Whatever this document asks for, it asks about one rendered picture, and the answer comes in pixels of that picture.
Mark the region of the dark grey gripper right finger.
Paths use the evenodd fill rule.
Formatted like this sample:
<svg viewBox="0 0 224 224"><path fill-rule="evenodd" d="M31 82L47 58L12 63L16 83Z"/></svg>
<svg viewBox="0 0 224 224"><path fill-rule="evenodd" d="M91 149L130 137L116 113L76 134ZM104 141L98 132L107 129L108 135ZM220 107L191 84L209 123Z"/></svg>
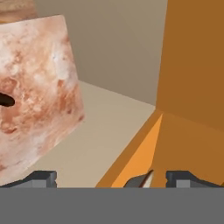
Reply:
<svg viewBox="0 0 224 224"><path fill-rule="evenodd" d="M214 183L199 179L189 171L167 171L166 174L166 187L171 188L203 188L203 187L218 187Z"/></svg>

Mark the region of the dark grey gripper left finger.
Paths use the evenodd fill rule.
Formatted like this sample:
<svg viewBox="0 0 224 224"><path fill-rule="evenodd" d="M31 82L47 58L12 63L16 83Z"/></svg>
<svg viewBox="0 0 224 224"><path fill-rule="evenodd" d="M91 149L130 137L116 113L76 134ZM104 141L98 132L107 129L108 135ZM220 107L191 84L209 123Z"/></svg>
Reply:
<svg viewBox="0 0 224 224"><path fill-rule="evenodd" d="M56 179L56 171L34 171L23 179L3 185L3 188L56 188Z"/></svg>

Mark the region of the grey and white bowl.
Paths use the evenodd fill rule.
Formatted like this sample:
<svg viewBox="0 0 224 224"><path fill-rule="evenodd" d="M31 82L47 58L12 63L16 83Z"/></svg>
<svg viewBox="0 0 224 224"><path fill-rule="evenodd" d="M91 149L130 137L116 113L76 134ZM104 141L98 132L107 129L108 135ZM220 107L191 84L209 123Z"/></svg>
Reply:
<svg viewBox="0 0 224 224"><path fill-rule="evenodd" d="M148 171L147 173L145 173L143 175L135 176L135 177L129 179L124 186L125 187L149 188L151 186L153 176L154 176L154 171L153 170Z"/></svg>

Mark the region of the pink marbled counter block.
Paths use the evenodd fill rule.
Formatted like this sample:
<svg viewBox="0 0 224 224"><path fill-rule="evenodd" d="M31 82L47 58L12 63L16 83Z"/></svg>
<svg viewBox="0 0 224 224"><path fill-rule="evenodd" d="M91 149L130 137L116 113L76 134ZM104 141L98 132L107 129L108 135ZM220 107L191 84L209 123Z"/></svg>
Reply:
<svg viewBox="0 0 224 224"><path fill-rule="evenodd" d="M0 186L17 179L84 118L62 15L34 0L0 0Z"/></svg>

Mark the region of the orange wooden cupboard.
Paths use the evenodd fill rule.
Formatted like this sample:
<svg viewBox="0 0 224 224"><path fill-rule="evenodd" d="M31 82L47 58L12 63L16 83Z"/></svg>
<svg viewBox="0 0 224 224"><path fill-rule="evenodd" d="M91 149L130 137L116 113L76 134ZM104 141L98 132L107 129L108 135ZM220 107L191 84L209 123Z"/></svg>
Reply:
<svg viewBox="0 0 224 224"><path fill-rule="evenodd" d="M224 183L224 0L168 0L156 109L98 185L172 170Z"/></svg>

